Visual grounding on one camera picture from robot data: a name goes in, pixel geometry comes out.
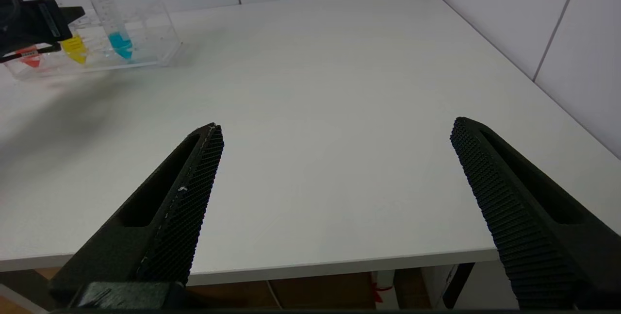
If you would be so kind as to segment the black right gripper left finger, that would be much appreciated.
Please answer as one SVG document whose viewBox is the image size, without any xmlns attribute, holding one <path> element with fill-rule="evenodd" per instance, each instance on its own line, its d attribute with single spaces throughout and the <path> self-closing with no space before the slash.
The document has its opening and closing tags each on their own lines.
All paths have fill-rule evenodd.
<svg viewBox="0 0 621 314">
<path fill-rule="evenodd" d="M 224 150 L 191 132 L 49 281 L 66 308 L 180 308 Z"/>
</svg>

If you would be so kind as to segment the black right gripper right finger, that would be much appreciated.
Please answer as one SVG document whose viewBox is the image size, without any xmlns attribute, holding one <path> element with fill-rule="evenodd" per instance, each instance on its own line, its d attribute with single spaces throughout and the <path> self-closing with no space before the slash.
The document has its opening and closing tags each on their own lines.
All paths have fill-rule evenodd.
<svg viewBox="0 0 621 314">
<path fill-rule="evenodd" d="M 620 236 L 481 122 L 452 147 L 522 310 L 619 310 Z"/>
</svg>

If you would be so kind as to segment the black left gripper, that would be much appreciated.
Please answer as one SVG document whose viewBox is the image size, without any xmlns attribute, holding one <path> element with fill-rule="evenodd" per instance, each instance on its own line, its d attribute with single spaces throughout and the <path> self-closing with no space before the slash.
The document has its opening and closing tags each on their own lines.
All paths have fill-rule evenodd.
<svg viewBox="0 0 621 314">
<path fill-rule="evenodd" d="M 82 7 L 59 7 L 55 0 L 1 0 L 1 62 L 24 57 L 19 50 L 38 44 L 47 46 L 35 47 L 36 53 L 60 51 L 60 42 L 73 37 L 69 25 L 84 15 Z"/>
</svg>

